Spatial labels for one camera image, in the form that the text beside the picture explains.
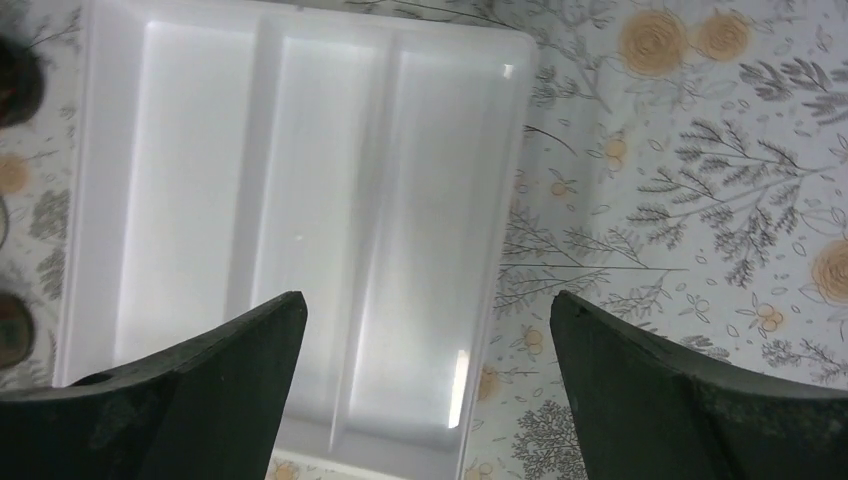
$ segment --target flower print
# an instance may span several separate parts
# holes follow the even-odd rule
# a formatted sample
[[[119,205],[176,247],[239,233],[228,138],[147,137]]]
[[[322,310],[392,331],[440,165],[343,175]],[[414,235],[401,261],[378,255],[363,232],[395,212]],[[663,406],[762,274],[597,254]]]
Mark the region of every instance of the flower print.
[[[482,402],[494,397],[500,389],[501,380],[498,378],[498,371],[488,365],[484,365],[482,374],[480,375],[480,385],[477,388],[477,401]]]
[[[292,462],[282,462],[271,471],[270,480],[297,480],[300,468]]]
[[[774,332],[783,324],[785,317],[777,311],[771,304],[761,303],[757,307],[757,320],[760,327],[766,332]]]
[[[825,300],[848,304],[848,240],[837,240],[816,257],[813,282]]]
[[[527,327],[524,331],[524,348],[526,348],[527,352],[531,355],[539,355],[544,349],[542,346],[544,338],[545,337],[542,335],[542,332],[533,327]]]
[[[18,193],[29,182],[26,160],[15,154],[0,155],[0,194]]]
[[[727,62],[738,57],[748,47],[750,29],[737,14],[716,14],[698,31],[697,50],[707,58]]]
[[[627,20],[618,37],[618,48],[627,68],[659,77],[683,63],[689,42],[679,18],[668,11],[648,10]]]
[[[481,463],[466,470],[464,480],[492,480],[493,471],[490,463]]]

